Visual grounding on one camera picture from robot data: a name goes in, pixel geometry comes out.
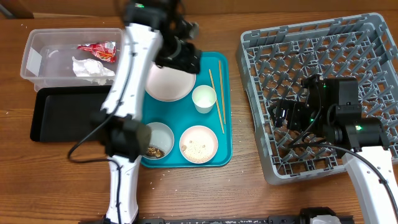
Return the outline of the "teal serving tray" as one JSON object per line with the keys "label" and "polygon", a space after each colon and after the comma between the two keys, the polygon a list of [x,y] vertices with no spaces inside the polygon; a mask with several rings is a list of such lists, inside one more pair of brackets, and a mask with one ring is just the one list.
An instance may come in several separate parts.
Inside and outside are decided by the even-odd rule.
{"label": "teal serving tray", "polygon": [[[192,101],[192,95],[187,96],[178,101],[159,101],[151,97],[148,93],[144,97],[144,115],[142,122],[149,124],[152,122],[160,122],[166,124],[174,133],[175,144],[171,152],[163,159],[149,160],[142,159],[141,164],[148,168],[186,168],[200,167],[183,157],[180,152],[179,141],[186,129],[200,125],[210,128],[217,137],[218,150],[215,156],[208,162],[202,164],[203,167],[219,167],[226,165],[233,155],[233,137],[231,124],[231,97],[229,93],[229,73],[228,61],[226,57],[219,52],[204,52],[201,57],[201,70],[196,76],[195,86],[211,85],[208,70],[213,75],[214,84],[218,100],[221,101],[220,77],[218,61],[221,61],[224,88],[224,105],[226,124],[224,124],[223,134],[220,126],[217,108],[214,107],[209,113],[199,113]],[[220,103],[221,116],[223,121],[223,109]]]}

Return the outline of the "white napkin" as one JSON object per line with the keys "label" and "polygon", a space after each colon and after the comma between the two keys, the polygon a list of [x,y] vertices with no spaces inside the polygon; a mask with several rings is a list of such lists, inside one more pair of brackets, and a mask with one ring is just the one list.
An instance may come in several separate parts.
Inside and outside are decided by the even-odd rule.
{"label": "white napkin", "polygon": [[74,74],[91,83],[105,85],[108,80],[112,80],[115,77],[115,73],[112,70],[104,67],[97,60],[77,60],[75,57],[72,57],[72,61]]}

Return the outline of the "red snack wrapper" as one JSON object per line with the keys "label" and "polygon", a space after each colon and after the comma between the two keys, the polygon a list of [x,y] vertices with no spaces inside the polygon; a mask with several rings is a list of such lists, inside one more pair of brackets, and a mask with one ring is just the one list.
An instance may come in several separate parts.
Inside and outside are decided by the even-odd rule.
{"label": "red snack wrapper", "polygon": [[116,61],[116,43],[115,42],[99,42],[95,44],[79,45],[77,49],[90,52],[96,58],[114,63]]}

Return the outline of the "right wooden chopstick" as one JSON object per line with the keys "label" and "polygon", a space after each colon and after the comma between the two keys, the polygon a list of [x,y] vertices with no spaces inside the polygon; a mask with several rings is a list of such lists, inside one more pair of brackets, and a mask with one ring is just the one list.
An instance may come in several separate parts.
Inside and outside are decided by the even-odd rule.
{"label": "right wooden chopstick", "polygon": [[218,61],[219,68],[219,77],[220,77],[220,90],[221,90],[221,104],[223,109],[223,122],[226,124],[226,116],[225,116],[225,105],[224,105],[224,88],[223,88],[223,74],[222,74],[222,66],[221,61]]}

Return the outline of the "clear plastic bin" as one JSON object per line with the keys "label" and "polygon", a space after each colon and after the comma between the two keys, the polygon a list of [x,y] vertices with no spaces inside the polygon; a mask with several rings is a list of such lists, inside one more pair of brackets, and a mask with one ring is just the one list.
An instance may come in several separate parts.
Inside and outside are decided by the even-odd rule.
{"label": "clear plastic bin", "polygon": [[73,61],[96,60],[115,72],[117,62],[102,61],[78,46],[113,42],[118,57],[123,38],[123,31],[118,28],[34,29],[25,45],[20,76],[32,82],[35,91],[50,87],[112,85],[114,78],[110,76],[76,76]]}

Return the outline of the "black plastic tray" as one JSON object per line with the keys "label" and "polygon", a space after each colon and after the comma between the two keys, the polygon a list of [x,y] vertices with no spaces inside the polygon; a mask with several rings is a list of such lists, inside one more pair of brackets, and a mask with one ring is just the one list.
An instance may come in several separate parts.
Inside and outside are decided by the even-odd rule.
{"label": "black plastic tray", "polygon": [[101,109],[111,87],[68,86],[37,92],[30,139],[34,142],[76,142],[91,131],[90,116]]}

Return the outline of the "left wooden chopstick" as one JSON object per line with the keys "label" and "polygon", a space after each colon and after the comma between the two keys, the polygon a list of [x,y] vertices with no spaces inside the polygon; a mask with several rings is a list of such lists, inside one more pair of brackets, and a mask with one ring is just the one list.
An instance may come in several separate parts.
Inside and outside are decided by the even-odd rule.
{"label": "left wooden chopstick", "polygon": [[209,76],[210,76],[210,80],[211,80],[212,89],[215,92],[215,98],[216,98],[215,103],[216,103],[216,108],[217,108],[217,112],[218,112],[218,117],[219,117],[219,121],[220,121],[221,130],[222,130],[223,134],[225,134],[224,124],[223,124],[223,121],[222,121],[221,110],[220,110],[220,106],[219,106],[219,103],[218,103],[218,96],[217,96],[217,93],[216,93],[216,88],[215,88],[215,84],[214,84],[213,75],[212,75],[212,72],[211,72],[210,69],[208,70],[208,72],[209,72]]}

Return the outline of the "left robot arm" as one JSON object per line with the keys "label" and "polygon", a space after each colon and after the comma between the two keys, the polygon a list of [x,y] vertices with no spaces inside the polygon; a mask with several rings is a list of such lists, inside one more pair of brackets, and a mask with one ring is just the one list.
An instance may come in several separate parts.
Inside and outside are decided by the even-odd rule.
{"label": "left robot arm", "polygon": [[145,85],[153,65],[200,72],[201,51],[189,41],[198,24],[183,18],[180,1],[130,1],[122,20],[122,44],[116,77],[100,111],[93,115],[93,134],[104,146],[111,171],[109,208],[102,223],[135,223],[139,164],[149,147],[151,130],[142,123]]}

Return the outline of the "food scraps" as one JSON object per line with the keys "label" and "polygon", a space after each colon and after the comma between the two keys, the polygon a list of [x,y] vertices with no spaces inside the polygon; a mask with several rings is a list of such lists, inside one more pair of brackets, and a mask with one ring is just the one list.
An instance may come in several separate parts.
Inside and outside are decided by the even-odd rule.
{"label": "food scraps", "polygon": [[150,146],[150,147],[148,147],[148,149],[147,149],[147,151],[146,151],[146,156],[148,156],[148,157],[154,157],[154,158],[156,158],[156,159],[160,159],[160,158],[162,158],[162,157],[165,156],[165,152],[162,151],[162,150],[159,149],[159,148]]}

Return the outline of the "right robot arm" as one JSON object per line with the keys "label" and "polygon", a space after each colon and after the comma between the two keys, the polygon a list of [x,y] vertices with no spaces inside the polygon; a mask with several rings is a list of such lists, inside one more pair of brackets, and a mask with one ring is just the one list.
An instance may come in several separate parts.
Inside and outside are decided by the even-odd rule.
{"label": "right robot arm", "polygon": [[378,118],[364,118],[358,81],[312,75],[301,81],[306,101],[279,99],[270,105],[275,127],[298,135],[288,147],[334,149],[349,174],[366,223],[397,223],[397,182],[389,140]]}

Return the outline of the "grey dishwasher rack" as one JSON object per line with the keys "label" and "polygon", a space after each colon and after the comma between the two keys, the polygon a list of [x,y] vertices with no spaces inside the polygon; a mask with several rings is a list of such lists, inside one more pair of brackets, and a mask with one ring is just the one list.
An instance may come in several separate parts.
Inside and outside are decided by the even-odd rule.
{"label": "grey dishwasher rack", "polygon": [[272,124],[279,99],[305,101],[303,78],[354,77],[365,117],[377,117],[397,160],[397,46],[377,13],[243,32],[236,54],[265,180],[289,184],[344,171],[329,148],[288,147],[298,133]]}

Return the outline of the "wooden chopstick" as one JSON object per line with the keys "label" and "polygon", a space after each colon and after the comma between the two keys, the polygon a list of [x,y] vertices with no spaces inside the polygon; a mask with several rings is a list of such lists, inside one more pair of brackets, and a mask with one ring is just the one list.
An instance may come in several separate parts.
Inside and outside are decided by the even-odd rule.
{"label": "wooden chopstick", "polygon": [[225,116],[225,105],[224,105],[224,88],[223,88],[223,74],[222,74],[222,66],[221,61],[218,61],[219,68],[219,77],[220,77],[220,90],[221,90],[221,104],[223,109],[223,122],[226,124],[226,116]]}
{"label": "wooden chopstick", "polygon": [[220,106],[219,106],[219,103],[218,103],[218,96],[217,96],[217,93],[216,93],[216,88],[215,88],[215,84],[214,84],[213,75],[212,75],[212,72],[211,72],[210,69],[208,70],[208,72],[209,72],[209,76],[210,76],[210,80],[211,80],[212,89],[215,92],[215,98],[216,98],[215,103],[216,103],[216,108],[217,108],[217,112],[218,112],[218,117],[219,117],[219,121],[220,121],[221,130],[222,130],[223,134],[225,134],[224,124],[223,124],[223,121],[222,121],[221,110],[220,110]]}

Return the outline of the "white paper cup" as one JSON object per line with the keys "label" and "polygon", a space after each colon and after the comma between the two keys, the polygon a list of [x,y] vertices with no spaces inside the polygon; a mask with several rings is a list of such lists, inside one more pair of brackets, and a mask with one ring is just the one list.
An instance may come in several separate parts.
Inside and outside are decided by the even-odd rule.
{"label": "white paper cup", "polygon": [[211,86],[200,85],[193,90],[192,100],[196,110],[201,114],[206,114],[216,103],[216,92]]}

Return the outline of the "large white plate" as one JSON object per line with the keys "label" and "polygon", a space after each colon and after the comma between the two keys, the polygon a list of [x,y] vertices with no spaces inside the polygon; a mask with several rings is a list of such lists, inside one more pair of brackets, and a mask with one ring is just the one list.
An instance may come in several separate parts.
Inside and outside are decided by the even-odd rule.
{"label": "large white plate", "polygon": [[146,92],[159,101],[177,101],[193,89],[196,75],[169,67],[152,64],[146,83]]}

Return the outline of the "grey bowl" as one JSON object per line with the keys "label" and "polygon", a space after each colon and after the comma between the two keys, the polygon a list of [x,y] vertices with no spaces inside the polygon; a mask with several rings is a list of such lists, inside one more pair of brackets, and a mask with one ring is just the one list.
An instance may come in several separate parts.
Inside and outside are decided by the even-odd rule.
{"label": "grey bowl", "polygon": [[[153,123],[149,123],[147,125],[151,129],[151,137],[150,137],[149,147],[150,146],[156,147],[156,148],[159,148],[162,151],[164,151],[165,156],[160,159],[165,158],[171,152],[171,150],[174,146],[174,142],[175,142],[174,133],[164,123],[153,122]],[[146,153],[144,154],[144,157],[149,160],[158,160],[154,157],[146,156]]]}

